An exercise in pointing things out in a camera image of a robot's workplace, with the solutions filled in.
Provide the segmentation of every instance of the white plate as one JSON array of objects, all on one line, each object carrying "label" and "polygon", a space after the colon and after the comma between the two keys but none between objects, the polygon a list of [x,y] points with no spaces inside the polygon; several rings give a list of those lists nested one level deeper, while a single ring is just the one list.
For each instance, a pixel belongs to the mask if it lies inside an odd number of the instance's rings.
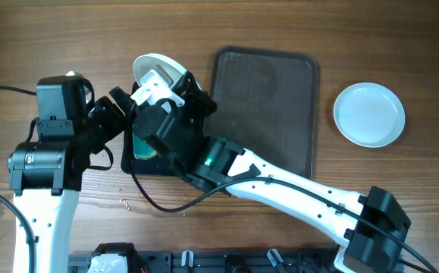
[{"label": "white plate", "polygon": [[348,140],[378,148],[400,136],[405,113],[400,100],[388,88],[376,83],[356,83],[335,100],[334,120]]}]

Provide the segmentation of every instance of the teal object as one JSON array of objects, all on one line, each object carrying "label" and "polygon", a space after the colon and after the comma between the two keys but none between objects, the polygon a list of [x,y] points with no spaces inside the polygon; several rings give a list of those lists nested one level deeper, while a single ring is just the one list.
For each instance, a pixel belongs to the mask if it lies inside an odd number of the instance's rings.
[{"label": "teal object", "polygon": [[133,155],[135,158],[147,160],[156,157],[157,152],[133,134]]}]

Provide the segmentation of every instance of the white bowl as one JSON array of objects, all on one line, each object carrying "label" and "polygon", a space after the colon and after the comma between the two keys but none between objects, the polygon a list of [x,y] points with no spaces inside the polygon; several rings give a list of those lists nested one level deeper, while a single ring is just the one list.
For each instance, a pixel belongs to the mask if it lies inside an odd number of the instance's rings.
[{"label": "white bowl", "polygon": [[403,132],[405,113],[400,100],[376,83],[347,87],[334,103],[339,131],[353,143],[378,148],[392,143]]}]

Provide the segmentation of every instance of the wooden table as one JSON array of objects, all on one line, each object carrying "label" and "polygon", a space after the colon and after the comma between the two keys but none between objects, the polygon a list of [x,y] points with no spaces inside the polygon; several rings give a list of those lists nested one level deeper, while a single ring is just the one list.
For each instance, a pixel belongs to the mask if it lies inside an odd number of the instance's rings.
[{"label": "wooden table", "polygon": [[[74,70],[91,80],[97,96],[104,96],[115,86],[129,90],[134,59],[159,52],[208,86],[213,56],[226,45],[306,52],[316,58],[321,76],[315,179],[361,193],[372,185],[391,191],[412,220],[408,244],[439,270],[439,2],[0,7],[0,84],[34,90],[40,78]],[[403,103],[407,125],[393,145],[362,148],[335,127],[333,101],[344,87],[359,81],[388,86]],[[7,157],[25,139],[36,116],[35,97],[0,91],[0,193],[9,199]],[[152,209],[120,170],[122,139],[120,135],[109,145],[117,159],[112,170],[84,174],[72,253],[123,241],[138,249],[173,251],[334,246],[282,212],[220,194],[184,213]],[[96,155],[92,162],[105,165],[107,158]],[[174,177],[141,180],[164,206],[199,195]],[[128,199],[131,211],[120,204],[122,198]],[[12,269],[14,221],[0,203],[0,271]]]}]

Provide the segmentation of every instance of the wood grain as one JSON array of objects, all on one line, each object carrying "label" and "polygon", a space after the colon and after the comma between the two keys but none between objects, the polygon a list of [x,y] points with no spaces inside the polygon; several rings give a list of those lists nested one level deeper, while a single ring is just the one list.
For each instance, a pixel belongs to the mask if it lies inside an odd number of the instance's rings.
[{"label": "wood grain", "polygon": [[[214,53],[226,45],[307,52],[321,68],[315,179],[367,193],[391,191],[412,219],[407,242],[439,270],[439,2],[300,1],[78,5],[0,8],[0,84],[35,89],[42,77],[79,71],[98,96],[131,88],[134,59],[172,57],[210,85]],[[398,141],[365,149],[344,139],[332,105],[351,83],[391,88],[407,113]],[[37,116],[35,97],[0,91],[0,193],[8,189],[7,157]],[[299,249],[333,246],[314,228],[259,203],[214,195],[185,214],[144,202],[121,172],[123,136],[111,141],[117,161],[86,171],[74,217],[71,252],[99,243],[138,249]],[[93,156],[107,164],[104,155]],[[175,207],[199,192],[173,177],[141,177],[160,204]],[[119,203],[128,198],[131,212]],[[0,271],[10,272],[14,217],[0,204]]]}]

